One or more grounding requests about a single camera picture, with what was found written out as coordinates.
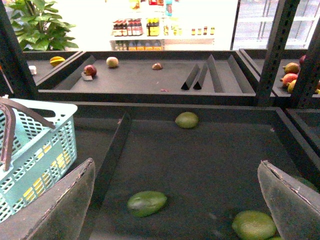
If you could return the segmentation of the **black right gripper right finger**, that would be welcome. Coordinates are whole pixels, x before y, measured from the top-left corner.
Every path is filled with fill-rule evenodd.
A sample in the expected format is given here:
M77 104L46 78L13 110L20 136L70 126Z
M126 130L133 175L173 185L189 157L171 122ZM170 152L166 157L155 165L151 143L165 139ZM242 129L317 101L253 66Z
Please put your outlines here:
M257 177L264 201L284 240L320 238L320 194L267 160Z

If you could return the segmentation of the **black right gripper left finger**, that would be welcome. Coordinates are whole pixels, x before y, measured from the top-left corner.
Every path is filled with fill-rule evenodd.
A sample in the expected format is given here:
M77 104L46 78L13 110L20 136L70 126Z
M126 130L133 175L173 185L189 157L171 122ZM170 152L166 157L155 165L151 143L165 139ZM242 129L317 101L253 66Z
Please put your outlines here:
M0 224L2 240L76 240L93 194L95 163L88 158L37 200Z

